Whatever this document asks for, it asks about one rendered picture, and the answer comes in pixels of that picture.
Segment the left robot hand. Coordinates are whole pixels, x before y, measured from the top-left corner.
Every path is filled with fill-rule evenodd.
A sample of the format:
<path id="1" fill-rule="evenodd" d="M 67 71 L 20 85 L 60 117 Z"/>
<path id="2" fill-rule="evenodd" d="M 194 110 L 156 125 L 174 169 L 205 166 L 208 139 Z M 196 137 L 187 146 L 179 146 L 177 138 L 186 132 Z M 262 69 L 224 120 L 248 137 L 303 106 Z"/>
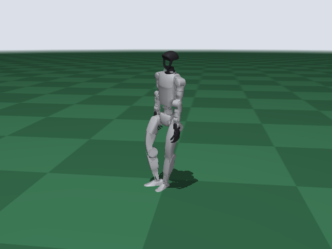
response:
<path id="1" fill-rule="evenodd" d="M 179 137 L 180 137 L 180 131 L 179 131 L 180 127 L 177 128 L 176 123 L 174 123 L 173 129 L 174 129 L 174 135 L 172 136 L 172 138 L 170 140 L 172 140 L 173 138 L 174 138 L 174 140 L 171 143 L 175 143 L 176 141 L 179 140 Z"/>

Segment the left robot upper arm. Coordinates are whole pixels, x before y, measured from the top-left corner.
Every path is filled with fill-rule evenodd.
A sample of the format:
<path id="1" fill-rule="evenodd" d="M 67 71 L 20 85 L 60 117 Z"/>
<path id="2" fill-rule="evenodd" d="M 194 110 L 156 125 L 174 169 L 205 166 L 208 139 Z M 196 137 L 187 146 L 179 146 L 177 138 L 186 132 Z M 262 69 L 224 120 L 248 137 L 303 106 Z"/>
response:
<path id="1" fill-rule="evenodd" d="M 176 85 L 176 100 L 173 100 L 172 106 L 178 108 L 177 107 L 178 102 L 179 101 L 182 102 L 182 99 L 183 99 L 184 88 L 186 86 L 186 80 L 182 77 L 176 76 L 174 83 Z"/>

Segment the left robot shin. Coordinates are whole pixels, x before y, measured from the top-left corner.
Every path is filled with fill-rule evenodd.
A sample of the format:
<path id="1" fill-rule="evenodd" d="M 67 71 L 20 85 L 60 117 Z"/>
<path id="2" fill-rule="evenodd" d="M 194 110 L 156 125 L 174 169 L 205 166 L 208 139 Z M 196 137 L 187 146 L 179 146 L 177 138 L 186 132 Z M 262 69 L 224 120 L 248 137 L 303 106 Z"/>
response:
<path id="1" fill-rule="evenodd" d="M 165 158 L 163 164 L 163 184 L 167 185 L 169 181 L 170 174 L 174 168 L 176 154 L 173 154 L 172 159 L 169 161 L 169 158 Z"/>

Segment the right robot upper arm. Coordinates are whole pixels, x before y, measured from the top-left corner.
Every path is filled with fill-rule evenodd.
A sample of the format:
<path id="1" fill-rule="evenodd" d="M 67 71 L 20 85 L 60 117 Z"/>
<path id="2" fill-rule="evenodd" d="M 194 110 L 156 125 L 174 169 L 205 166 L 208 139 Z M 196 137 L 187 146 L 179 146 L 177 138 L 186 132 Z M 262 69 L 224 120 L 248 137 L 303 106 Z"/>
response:
<path id="1" fill-rule="evenodd" d="M 155 73 L 155 79 L 156 79 L 156 87 L 157 87 L 157 89 L 158 89 L 158 77 L 159 77 L 159 73 L 160 73 L 160 72 L 161 72 L 161 71 Z M 154 92 L 154 96 L 155 96 L 157 99 L 159 99 L 159 89 L 156 90 L 156 91 Z"/>

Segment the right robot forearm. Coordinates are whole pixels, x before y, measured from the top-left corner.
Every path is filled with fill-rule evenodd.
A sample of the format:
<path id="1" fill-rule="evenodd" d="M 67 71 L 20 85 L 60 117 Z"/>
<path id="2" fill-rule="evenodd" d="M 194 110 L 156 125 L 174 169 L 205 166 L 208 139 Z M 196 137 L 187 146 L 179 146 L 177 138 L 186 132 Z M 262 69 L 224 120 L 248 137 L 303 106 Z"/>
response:
<path id="1" fill-rule="evenodd" d="M 154 111 L 156 111 L 157 115 L 159 115 L 161 113 L 160 110 L 161 110 L 160 100 L 155 97 Z"/>

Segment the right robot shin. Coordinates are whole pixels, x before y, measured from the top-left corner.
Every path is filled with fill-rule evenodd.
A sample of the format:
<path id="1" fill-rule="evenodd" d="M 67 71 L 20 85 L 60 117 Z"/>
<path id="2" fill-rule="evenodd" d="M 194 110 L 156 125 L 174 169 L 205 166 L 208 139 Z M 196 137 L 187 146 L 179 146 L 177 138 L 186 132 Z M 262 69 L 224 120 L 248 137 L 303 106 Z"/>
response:
<path id="1" fill-rule="evenodd" d="M 149 155 L 147 155 L 147 160 L 148 160 L 149 167 L 153 173 L 154 178 L 156 177 L 155 182 L 159 181 L 159 174 L 158 174 L 159 163 L 158 163 L 157 156 L 150 157 Z"/>

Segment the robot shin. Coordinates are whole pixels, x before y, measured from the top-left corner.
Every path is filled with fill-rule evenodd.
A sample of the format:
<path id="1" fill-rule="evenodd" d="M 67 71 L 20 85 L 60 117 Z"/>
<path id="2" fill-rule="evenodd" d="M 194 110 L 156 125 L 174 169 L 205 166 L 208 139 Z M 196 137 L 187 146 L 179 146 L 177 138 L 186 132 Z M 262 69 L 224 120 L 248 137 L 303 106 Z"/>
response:
<path id="1" fill-rule="evenodd" d="M 147 155 L 147 160 L 148 160 L 149 167 L 153 173 L 154 178 L 156 177 L 155 182 L 159 181 L 159 174 L 158 174 L 159 163 L 158 163 L 157 156 L 150 157 L 149 155 Z"/>
<path id="2" fill-rule="evenodd" d="M 167 185 L 169 181 L 170 174 L 174 168 L 176 154 L 173 154 L 172 159 L 169 161 L 169 158 L 165 158 L 163 164 L 163 184 Z"/>

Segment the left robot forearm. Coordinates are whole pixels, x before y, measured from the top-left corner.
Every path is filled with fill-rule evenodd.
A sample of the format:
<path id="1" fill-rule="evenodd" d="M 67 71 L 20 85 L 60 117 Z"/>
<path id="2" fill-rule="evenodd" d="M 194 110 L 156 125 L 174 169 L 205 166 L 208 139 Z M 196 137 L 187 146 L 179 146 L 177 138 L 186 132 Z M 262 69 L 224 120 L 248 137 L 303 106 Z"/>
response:
<path id="1" fill-rule="evenodd" d="M 178 108 L 174 109 L 174 118 L 173 118 L 173 124 L 176 123 L 177 124 L 177 128 L 181 126 L 180 120 L 181 120 L 181 112 L 182 112 L 182 102 L 179 101 Z"/>

